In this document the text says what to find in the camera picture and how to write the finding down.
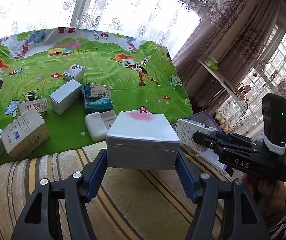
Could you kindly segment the person's right hand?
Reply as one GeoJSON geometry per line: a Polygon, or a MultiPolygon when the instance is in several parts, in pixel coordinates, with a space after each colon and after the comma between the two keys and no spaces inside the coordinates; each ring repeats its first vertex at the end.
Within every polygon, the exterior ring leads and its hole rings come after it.
{"type": "Polygon", "coordinates": [[[259,209],[268,229],[283,222],[286,215],[286,189],[282,181],[268,182],[243,173],[242,180],[251,195],[261,194],[259,209]]]}

